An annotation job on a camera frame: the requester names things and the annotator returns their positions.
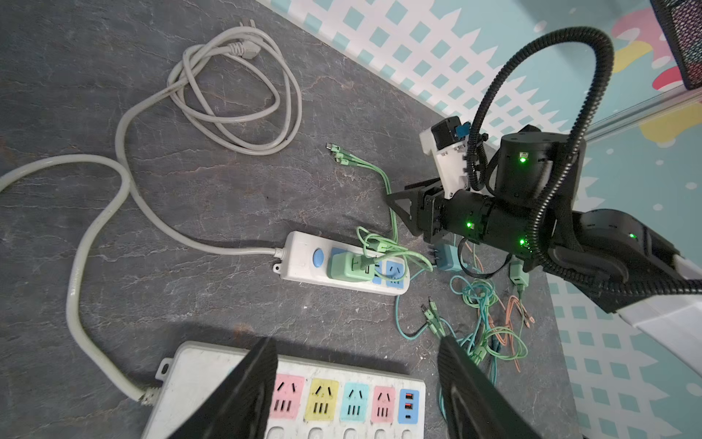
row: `dark marble surface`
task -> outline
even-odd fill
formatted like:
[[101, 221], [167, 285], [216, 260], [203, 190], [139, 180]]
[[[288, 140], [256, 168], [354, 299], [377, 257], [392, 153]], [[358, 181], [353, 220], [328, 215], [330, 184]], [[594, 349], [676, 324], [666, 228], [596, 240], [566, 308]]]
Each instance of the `dark marble surface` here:
[[[256, 158], [221, 148], [170, 101], [128, 133], [135, 179], [152, 208], [179, 231], [230, 246], [280, 246], [292, 230], [354, 242], [354, 227], [385, 232], [379, 178], [336, 166], [335, 142], [384, 168], [395, 189], [435, 174], [418, 133], [440, 119], [401, 91], [253, 0], [4, 1], [0, 4], [0, 172], [51, 155], [114, 157], [123, 112], [164, 86], [184, 48], [253, 18], [281, 46], [303, 89], [303, 123], [279, 154]], [[281, 86], [267, 56], [262, 66]], [[270, 95], [240, 66], [213, 62], [200, 82], [220, 114], [263, 108]], [[270, 139], [282, 114], [235, 128]], [[64, 316], [76, 246], [109, 202], [119, 177], [70, 165], [25, 178], [0, 195], [0, 435], [7, 438], [137, 438], [150, 409], [131, 402], [77, 348]], [[401, 240], [427, 251], [403, 225]], [[480, 248], [483, 263], [503, 255]], [[409, 342], [393, 322], [393, 299], [281, 281], [267, 256], [203, 254], [152, 226], [129, 199], [98, 236], [86, 269], [81, 317], [118, 367], [154, 384], [160, 359], [186, 340], [247, 347], [272, 335], [282, 353], [373, 367], [428, 385], [426, 437], [445, 437], [436, 404], [437, 340]], [[446, 284], [422, 274], [400, 305], [402, 325], [422, 321], [431, 294], [457, 331], [475, 314]], [[501, 290], [506, 276], [498, 276]], [[517, 374], [501, 362], [498, 388], [545, 438], [579, 437], [573, 395], [543, 274], [525, 303], [530, 355]]]

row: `outlet slot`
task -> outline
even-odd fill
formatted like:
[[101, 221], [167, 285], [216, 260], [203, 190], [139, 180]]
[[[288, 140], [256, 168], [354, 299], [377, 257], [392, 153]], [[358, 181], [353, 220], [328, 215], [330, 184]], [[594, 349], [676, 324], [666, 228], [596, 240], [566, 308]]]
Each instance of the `outlet slot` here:
[[305, 410], [306, 421], [333, 421], [336, 399], [339, 389], [338, 381], [315, 378], [310, 386], [310, 396]]
[[400, 392], [397, 422], [417, 424], [419, 421], [419, 391], [403, 388]]
[[[379, 272], [379, 273], [382, 273], [382, 272], [383, 272], [383, 262], [382, 262], [382, 261], [376, 262], [376, 271]], [[373, 283], [376, 284], [376, 285], [382, 285], [382, 284], [383, 284], [383, 280], [380, 278], [380, 276], [378, 276], [377, 274], [375, 274], [375, 275], [373, 276]]]
[[296, 419], [304, 387], [305, 379], [301, 376], [276, 375], [268, 417], [271, 419]]
[[368, 384], [346, 383], [341, 402], [340, 420], [344, 422], [365, 422], [370, 396]]
[[374, 424], [391, 424], [394, 421], [395, 389], [376, 386], [373, 389], [373, 407], [371, 422]]

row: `blue outlet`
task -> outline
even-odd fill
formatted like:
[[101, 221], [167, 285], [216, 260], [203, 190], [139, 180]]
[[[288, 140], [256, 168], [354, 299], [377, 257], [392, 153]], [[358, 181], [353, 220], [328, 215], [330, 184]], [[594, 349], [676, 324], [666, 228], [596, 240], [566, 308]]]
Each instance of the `blue outlet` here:
[[388, 277], [397, 278], [400, 280], [392, 281], [386, 280], [385, 284], [391, 288], [404, 288], [404, 265], [401, 263], [386, 261], [385, 262], [385, 275]]
[[399, 392], [397, 422], [400, 424], [417, 424], [419, 418], [419, 391], [403, 388]]
[[365, 421], [370, 396], [368, 384], [346, 383], [344, 386], [344, 398], [341, 401], [340, 420], [345, 422]]
[[329, 258], [331, 259], [334, 255], [339, 254], [339, 253], [346, 253], [348, 250], [340, 249], [338, 247], [332, 247], [331, 248], [331, 253], [329, 254]]

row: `power cord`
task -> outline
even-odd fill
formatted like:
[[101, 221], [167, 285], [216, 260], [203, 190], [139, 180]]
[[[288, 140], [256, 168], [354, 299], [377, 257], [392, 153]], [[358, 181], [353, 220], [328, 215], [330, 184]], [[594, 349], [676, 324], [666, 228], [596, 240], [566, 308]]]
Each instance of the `power cord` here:
[[102, 370], [112, 383], [129, 398], [139, 401], [144, 405], [154, 404], [154, 393], [157, 388], [140, 388], [129, 380], [122, 372], [117, 369], [112, 361], [90, 340], [86, 334], [81, 318], [78, 314], [79, 299], [81, 296], [81, 283], [83, 281], [83, 273], [88, 260], [90, 247], [102, 230], [102, 227], [110, 220], [119, 207], [124, 203], [124, 200], [129, 195], [129, 187], [131, 185], [131, 177], [129, 172], [116, 161], [102, 157], [100, 155], [89, 154], [72, 154], [60, 155], [58, 157], [49, 157], [48, 159], [37, 160], [20, 166], [19, 168], [10, 171], [0, 177], [0, 192], [5, 190], [9, 185], [16, 182], [24, 176], [37, 172], [40, 169], [45, 169], [50, 166], [56, 166], [66, 163], [98, 163], [109, 166], [119, 173], [121, 177], [121, 185], [119, 191], [114, 196], [112, 201], [100, 212], [97, 218], [93, 220], [88, 227], [88, 230], [83, 234], [80, 244], [76, 249], [76, 256], [73, 259], [71, 268], [71, 276], [68, 281], [68, 295], [66, 297], [66, 323], [71, 336], [76, 341], [80, 349], [87, 354], [88, 357]]
[[[246, 142], [245, 140], [236, 137], [234, 134], [230, 133], [223, 124], [249, 122], [260, 119], [261, 117], [265, 117], [273, 113], [280, 106], [280, 94], [275, 89], [271, 81], [257, 67], [247, 61], [256, 57], [261, 49], [267, 51], [283, 69], [286, 92], [286, 116], [283, 129], [274, 140], [270, 141], [269, 143], [255, 144]], [[195, 76], [202, 71], [207, 62], [215, 55], [223, 55], [250, 69], [256, 76], [258, 76], [259, 79], [261, 79], [261, 81], [263, 81], [264, 84], [268, 86], [273, 93], [275, 98], [273, 104], [265, 110], [244, 116], [215, 116], [210, 105], [202, 95], [197, 82], [195, 81]], [[297, 95], [297, 117], [292, 129], [290, 129], [292, 113], [290, 82], [292, 82]], [[298, 132], [300, 122], [302, 120], [302, 97], [298, 82], [295, 80], [295, 77], [288, 68], [288, 65], [285, 63], [281, 51], [276, 43], [266, 33], [256, 29], [253, 21], [251, 21], [250, 27], [233, 27], [232, 29], [225, 30], [207, 44], [197, 44], [185, 49], [185, 52], [183, 53], [183, 60], [173, 68], [166, 83], [166, 88], [133, 106], [126, 113], [124, 113], [124, 116], [122, 116], [120, 119], [119, 124], [117, 125], [117, 132], [115, 133], [114, 137], [114, 149], [119, 163], [112, 159], [97, 155], [62, 155], [37, 160], [10, 171], [0, 177], [0, 192], [2, 192], [10, 184], [14, 183], [20, 178], [40, 169], [58, 164], [79, 162], [98, 163], [109, 166], [115, 171], [119, 172], [119, 175], [121, 176], [121, 186], [119, 191], [114, 196], [114, 199], [112, 199], [107, 207], [105, 207], [100, 215], [98, 215], [98, 217], [92, 222], [90, 227], [88, 227], [88, 230], [86, 230], [84, 233], [76, 250], [76, 256], [73, 261], [68, 284], [68, 295], [66, 298], [66, 321], [68, 330], [80, 349], [82, 349], [83, 352], [85, 352], [87, 356], [94, 361], [105, 376], [107, 376], [107, 378], [120, 391], [122, 391], [129, 398], [141, 402], [143, 405], [153, 405], [157, 399], [159, 389], [142, 389], [132, 383], [122, 372], [120, 372], [114, 363], [110, 361], [110, 359], [90, 340], [88, 334], [86, 334], [85, 330], [83, 329], [79, 315], [81, 281], [83, 279], [83, 273], [85, 271], [86, 260], [88, 258], [88, 253], [90, 252], [90, 247], [102, 227], [124, 203], [128, 193], [131, 193], [132, 198], [139, 206], [141, 211], [155, 226], [158, 227], [158, 229], [181, 244], [185, 244], [194, 249], [224, 255], [269, 254], [275, 258], [283, 258], [285, 251], [284, 249], [279, 248], [247, 247], [232, 249], [207, 245], [192, 240], [165, 224], [165, 222], [163, 222], [153, 212], [153, 210], [149, 208], [148, 204], [139, 193], [136, 184], [133, 182], [133, 177], [131, 175], [124, 150], [124, 140], [129, 124], [137, 115], [147, 108], [167, 97], [170, 97], [173, 102], [183, 111], [185, 117], [187, 117], [187, 119], [190, 120], [190, 122], [195, 125], [197, 129], [199, 129], [211, 140], [214, 140], [225, 148], [229, 148], [232, 151], [240, 152], [242, 154], [270, 155], [282, 150], [293, 140]], [[200, 105], [204, 108], [205, 113], [194, 110], [187, 105], [184, 94], [186, 86], [190, 86], [192, 88]], [[214, 124], [215, 127], [224, 135], [224, 137], [228, 138], [229, 140], [225, 140], [212, 132], [210, 129], [205, 127], [201, 121]]]
[[[347, 150], [344, 150], [341, 146], [339, 145], [334, 145], [333, 143], [327, 143], [326, 144], [326, 149], [331, 151], [331, 154], [334, 157], [334, 160], [339, 163], [340, 165], [343, 166], [357, 166], [359, 168], [365, 168], [365, 169], [370, 169], [372, 171], [375, 171], [380, 175], [380, 177], [383, 179], [383, 183], [385, 184], [385, 193], [386, 194], [391, 194], [392, 193], [392, 188], [390, 187], [390, 179], [388, 178], [388, 175], [379, 167], [376, 165], [366, 162], [363, 159], [360, 159], [356, 157], [355, 155], [351, 154]], [[398, 241], [397, 237], [397, 217], [395, 216], [395, 212], [388, 208], [390, 211], [390, 224], [392, 226], [392, 240], [395, 242]]]
[[[268, 52], [280, 64], [281, 68], [283, 69], [286, 94], [286, 112], [283, 129], [274, 140], [263, 144], [246, 142], [245, 140], [242, 140], [229, 132], [229, 130], [227, 130], [223, 125], [257, 120], [273, 113], [280, 106], [280, 94], [275, 89], [272, 82], [256, 66], [245, 59], [253, 58], [258, 54], [256, 47], [262, 48], [264, 51]], [[271, 90], [273, 93], [275, 99], [273, 104], [264, 110], [253, 114], [246, 114], [244, 116], [216, 116], [210, 105], [207, 103], [207, 100], [202, 95], [202, 92], [195, 81], [197, 74], [199, 74], [202, 69], [204, 69], [205, 65], [207, 65], [207, 62], [209, 62], [209, 60], [216, 55], [223, 55], [230, 60], [234, 60], [239, 64], [242, 64], [244, 67], [252, 71], [252, 73], [263, 81], [263, 83], [266, 84], [269, 90]], [[291, 82], [297, 95], [297, 115], [292, 129], [290, 129], [292, 113], [290, 94]], [[126, 113], [124, 113], [124, 116], [122, 116], [122, 118], [119, 120], [119, 124], [117, 125], [117, 132], [114, 136], [114, 150], [117, 154], [117, 160], [122, 166], [124, 166], [127, 172], [130, 173], [130, 176], [131, 171], [129, 169], [129, 164], [127, 162], [126, 152], [124, 149], [124, 142], [129, 124], [141, 112], [167, 97], [170, 97], [173, 100], [173, 102], [183, 111], [183, 114], [185, 117], [187, 117], [190, 123], [192, 123], [195, 128], [199, 129], [205, 136], [219, 143], [225, 148], [246, 155], [271, 155], [279, 152], [293, 140], [298, 132], [298, 129], [300, 128], [303, 108], [300, 86], [295, 80], [290, 68], [285, 63], [280, 48], [278, 48], [275, 41], [273, 41], [264, 31], [253, 26], [233, 27], [212, 38], [212, 40], [210, 40], [210, 42], [207, 44], [196, 44], [185, 49], [185, 52], [183, 52], [183, 60], [176, 64], [173, 70], [171, 70], [171, 73], [166, 80], [166, 85], [167, 87], [163, 90], [130, 108]], [[205, 112], [197, 111], [188, 106], [188, 104], [185, 102], [186, 86], [190, 86]], [[204, 126], [202, 122], [214, 124], [224, 138], [212, 132], [212, 130]], [[228, 247], [217, 247], [195, 241], [163, 222], [143, 199], [135, 183], [131, 185], [130, 193], [136, 204], [139, 206], [139, 209], [141, 209], [144, 215], [146, 215], [146, 217], [149, 218], [149, 220], [156, 227], [158, 227], [160, 231], [172, 237], [181, 244], [192, 247], [193, 249], [205, 251], [207, 253], [235, 256], [245, 254], [269, 254], [275, 258], [283, 258], [285, 255], [285, 249], [279, 248], [271, 249], [265, 247], [245, 247], [233, 249]]]

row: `yellow outlet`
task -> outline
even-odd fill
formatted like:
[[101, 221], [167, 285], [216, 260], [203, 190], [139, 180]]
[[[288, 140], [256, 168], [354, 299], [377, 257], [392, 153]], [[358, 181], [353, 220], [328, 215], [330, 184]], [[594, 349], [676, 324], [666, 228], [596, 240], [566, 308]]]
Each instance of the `yellow outlet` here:
[[310, 386], [310, 397], [307, 399], [307, 409], [305, 409], [305, 420], [333, 421], [338, 390], [338, 381], [313, 379]]

